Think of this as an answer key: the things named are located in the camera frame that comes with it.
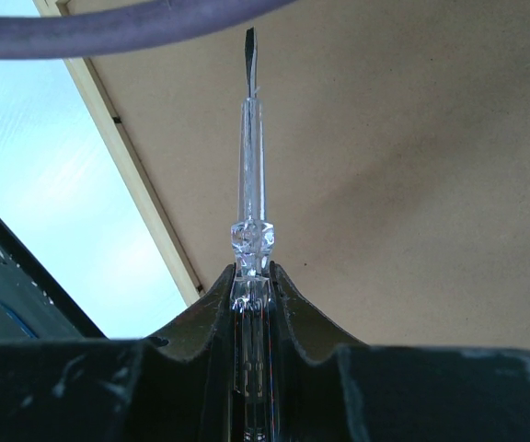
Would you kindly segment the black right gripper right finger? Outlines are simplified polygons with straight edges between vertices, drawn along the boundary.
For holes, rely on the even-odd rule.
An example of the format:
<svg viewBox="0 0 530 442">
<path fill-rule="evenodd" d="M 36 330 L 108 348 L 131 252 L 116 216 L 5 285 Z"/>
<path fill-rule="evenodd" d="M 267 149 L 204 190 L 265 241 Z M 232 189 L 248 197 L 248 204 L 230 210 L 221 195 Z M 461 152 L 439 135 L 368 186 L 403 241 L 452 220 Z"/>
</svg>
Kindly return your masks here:
<svg viewBox="0 0 530 442">
<path fill-rule="evenodd" d="M 530 441 L 530 351 L 363 343 L 271 266 L 283 441 Z"/>
</svg>

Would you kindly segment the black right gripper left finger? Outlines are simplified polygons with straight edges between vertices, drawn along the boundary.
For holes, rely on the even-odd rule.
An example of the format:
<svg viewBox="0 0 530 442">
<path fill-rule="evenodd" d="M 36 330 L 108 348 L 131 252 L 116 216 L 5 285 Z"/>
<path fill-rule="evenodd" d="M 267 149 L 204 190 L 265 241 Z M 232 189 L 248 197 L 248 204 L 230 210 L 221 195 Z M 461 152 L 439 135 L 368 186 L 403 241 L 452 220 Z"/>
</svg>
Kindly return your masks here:
<svg viewBox="0 0 530 442">
<path fill-rule="evenodd" d="M 0 342 L 0 441 L 226 441 L 234 270 L 140 340 Z"/>
</svg>

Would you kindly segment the clear handled screwdriver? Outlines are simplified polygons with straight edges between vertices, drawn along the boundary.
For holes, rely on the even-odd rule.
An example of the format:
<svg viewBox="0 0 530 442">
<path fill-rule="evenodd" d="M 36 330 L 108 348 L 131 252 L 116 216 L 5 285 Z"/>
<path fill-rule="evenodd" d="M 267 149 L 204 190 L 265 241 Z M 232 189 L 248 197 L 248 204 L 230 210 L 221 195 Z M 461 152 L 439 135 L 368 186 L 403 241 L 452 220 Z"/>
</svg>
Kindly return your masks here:
<svg viewBox="0 0 530 442">
<path fill-rule="evenodd" d="M 258 97 L 258 39 L 246 31 L 247 97 L 241 105 L 237 221 L 231 226 L 236 259 L 230 294 L 234 325 L 231 438 L 276 439 L 271 355 L 270 260 L 274 226 L 267 219 L 263 109 Z"/>
</svg>

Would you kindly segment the wooden picture frame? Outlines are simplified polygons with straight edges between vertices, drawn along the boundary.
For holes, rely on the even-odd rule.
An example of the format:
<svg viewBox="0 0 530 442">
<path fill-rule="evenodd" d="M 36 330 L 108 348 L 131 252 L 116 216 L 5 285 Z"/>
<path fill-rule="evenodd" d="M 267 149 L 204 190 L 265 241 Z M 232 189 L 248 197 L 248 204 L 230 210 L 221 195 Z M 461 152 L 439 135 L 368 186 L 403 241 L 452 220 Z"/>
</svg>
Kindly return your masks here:
<svg viewBox="0 0 530 442">
<path fill-rule="evenodd" d="M 372 344 L 530 350 L 530 1 L 299 1 L 254 23 L 274 259 Z M 163 262 L 192 301 L 231 262 L 243 27 L 77 61 L 122 210 L 37 247 L 127 310 Z M 121 117 L 116 124 L 112 118 Z"/>
</svg>

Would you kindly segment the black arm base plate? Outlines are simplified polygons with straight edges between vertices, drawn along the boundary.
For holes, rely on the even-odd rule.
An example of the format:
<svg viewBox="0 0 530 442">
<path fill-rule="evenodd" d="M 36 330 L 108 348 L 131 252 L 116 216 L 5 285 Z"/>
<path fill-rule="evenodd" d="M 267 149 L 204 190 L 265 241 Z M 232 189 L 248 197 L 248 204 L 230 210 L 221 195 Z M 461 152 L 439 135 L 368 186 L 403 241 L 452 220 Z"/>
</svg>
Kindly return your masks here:
<svg viewBox="0 0 530 442">
<path fill-rule="evenodd" d="M 0 341 L 104 337 L 0 218 Z"/>
</svg>

